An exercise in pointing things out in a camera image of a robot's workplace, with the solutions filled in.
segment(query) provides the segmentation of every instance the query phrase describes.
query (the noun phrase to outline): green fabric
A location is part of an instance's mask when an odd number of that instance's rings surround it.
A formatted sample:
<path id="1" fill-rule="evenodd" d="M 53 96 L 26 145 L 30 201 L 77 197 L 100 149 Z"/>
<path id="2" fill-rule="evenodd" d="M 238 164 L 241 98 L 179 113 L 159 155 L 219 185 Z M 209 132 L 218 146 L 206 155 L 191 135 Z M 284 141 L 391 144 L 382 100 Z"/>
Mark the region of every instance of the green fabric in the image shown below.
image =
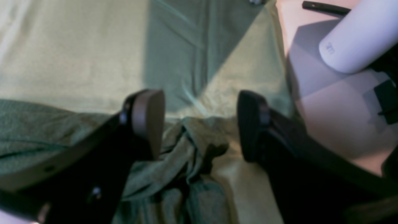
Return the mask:
<path id="1" fill-rule="evenodd" d="M 109 118 L 8 100 L 0 100 L 0 111 L 0 174 L 65 150 Z M 134 163 L 114 224 L 231 223 L 225 194 L 210 177 L 228 142 L 208 122 L 166 123 L 160 160 Z"/>
<path id="2" fill-rule="evenodd" d="M 256 91 L 291 116 L 276 0 L 0 0 L 0 98 L 119 111 L 145 88 L 168 117 L 231 117 Z"/>

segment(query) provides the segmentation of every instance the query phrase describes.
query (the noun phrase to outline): bed sheet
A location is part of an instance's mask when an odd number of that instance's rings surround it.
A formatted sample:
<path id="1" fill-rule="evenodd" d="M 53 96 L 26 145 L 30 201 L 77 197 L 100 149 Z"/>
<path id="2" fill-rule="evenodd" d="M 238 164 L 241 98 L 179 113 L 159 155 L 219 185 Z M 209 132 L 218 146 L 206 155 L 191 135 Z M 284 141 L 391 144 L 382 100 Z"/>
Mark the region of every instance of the bed sheet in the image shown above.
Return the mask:
<path id="1" fill-rule="evenodd" d="M 292 116 L 276 0 L 0 0 L 0 98 L 114 113 L 129 93 L 161 88 L 166 116 L 235 116 L 238 92 Z M 213 161 L 233 220 L 282 223 L 266 173 L 230 148 Z"/>

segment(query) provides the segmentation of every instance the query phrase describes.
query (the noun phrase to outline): crumpled fabric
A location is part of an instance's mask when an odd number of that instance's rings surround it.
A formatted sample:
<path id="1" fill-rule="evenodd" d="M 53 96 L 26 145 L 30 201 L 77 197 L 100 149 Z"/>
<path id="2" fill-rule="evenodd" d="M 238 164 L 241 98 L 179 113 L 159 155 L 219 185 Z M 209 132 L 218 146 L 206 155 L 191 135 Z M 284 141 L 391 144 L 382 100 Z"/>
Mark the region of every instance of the crumpled fabric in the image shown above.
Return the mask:
<path id="1" fill-rule="evenodd" d="M 10 100 L 0 108 L 0 174 L 66 150 L 110 117 Z M 160 159 L 133 164 L 113 224 L 231 223 L 224 191 L 210 177 L 228 142 L 209 128 L 211 119 L 166 122 Z"/>

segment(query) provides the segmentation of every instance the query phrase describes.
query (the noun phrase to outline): white cylinder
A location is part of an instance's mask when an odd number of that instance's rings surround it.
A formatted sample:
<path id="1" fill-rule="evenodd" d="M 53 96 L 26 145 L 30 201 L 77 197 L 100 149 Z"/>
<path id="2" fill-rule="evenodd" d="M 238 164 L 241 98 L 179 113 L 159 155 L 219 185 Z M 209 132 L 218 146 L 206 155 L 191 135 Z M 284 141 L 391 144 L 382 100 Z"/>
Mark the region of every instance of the white cylinder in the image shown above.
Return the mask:
<path id="1" fill-rule="evenodd" d="M 320 42 L 324 62 L 356 73 L 398 43 L 398 0 L 362 0 Z"/>

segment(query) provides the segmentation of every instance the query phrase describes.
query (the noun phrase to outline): table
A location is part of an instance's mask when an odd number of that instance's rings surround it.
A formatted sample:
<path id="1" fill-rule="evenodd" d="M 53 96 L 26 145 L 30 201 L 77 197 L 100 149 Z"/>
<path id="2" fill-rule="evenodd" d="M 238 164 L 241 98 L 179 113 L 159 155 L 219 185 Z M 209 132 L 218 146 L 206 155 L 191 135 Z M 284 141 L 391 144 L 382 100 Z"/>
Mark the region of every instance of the table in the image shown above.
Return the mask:
<path id="1" fill-rule="evenodd" d="M 359 0 L 318 0 L 353 8 Z M 388 80 L 366 69 L 343 74 L 321 59 L 318 44 L 342 17 L 304 10 L 302 0 L 277 7 L 292 96 L 310 136 L 352 163 L 381 175 L 380 166 L 398 144 L 398 124 L 387 125 L 373 88 Z"/>

